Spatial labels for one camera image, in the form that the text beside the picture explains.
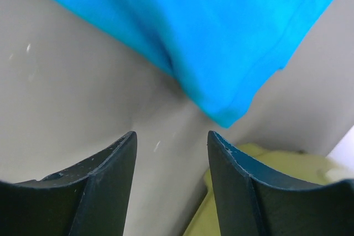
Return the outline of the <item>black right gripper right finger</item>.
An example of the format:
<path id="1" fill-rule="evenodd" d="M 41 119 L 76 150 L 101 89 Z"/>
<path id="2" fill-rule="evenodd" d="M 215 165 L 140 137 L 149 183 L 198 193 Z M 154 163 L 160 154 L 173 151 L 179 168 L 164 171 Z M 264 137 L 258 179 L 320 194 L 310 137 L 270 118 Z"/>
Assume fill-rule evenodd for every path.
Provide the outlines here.
<path id="1" fill-rule="evenodd" d="M 318 185 L 257 161 L 217 132 L 207 137 L 222 235 L 352 235 L 353 180 Z"/>

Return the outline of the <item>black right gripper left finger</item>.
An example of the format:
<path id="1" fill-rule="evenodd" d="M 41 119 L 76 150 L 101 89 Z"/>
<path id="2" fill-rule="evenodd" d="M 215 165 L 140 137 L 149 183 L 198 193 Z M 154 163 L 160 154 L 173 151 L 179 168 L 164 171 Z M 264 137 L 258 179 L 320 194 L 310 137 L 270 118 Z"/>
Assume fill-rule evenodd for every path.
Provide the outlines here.
<path id="1" fill-rule="evenodd" d="M 1 182 L 1 235 L 122 235 L 137 134 L 45 178 Z"/>

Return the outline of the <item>blue t-shirt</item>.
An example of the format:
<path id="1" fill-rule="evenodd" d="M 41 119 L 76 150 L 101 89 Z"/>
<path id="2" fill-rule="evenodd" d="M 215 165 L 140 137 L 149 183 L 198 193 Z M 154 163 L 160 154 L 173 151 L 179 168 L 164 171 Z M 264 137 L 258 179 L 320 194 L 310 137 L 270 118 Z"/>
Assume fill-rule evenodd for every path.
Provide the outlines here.
<path id="1" fill-rule="evenodd" d="M 55 0 L 172 75 L 228 128 L 333 0 Z"/>

